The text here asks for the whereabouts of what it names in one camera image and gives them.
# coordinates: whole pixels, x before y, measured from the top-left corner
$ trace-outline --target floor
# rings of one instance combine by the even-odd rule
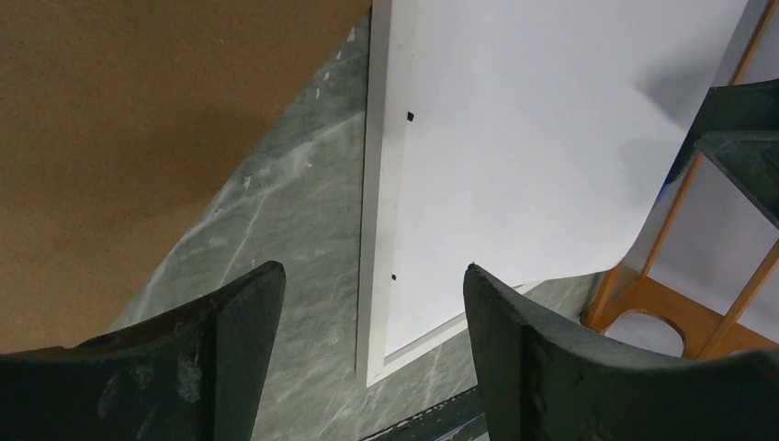
[[[368,37],[366,16],[113,326],[281,262],[287,293],[253,440],[357,440],[476,385],[468,333],[371,388],[356,379]],[[592,279],[550,281],[527,295],[573,318]]]

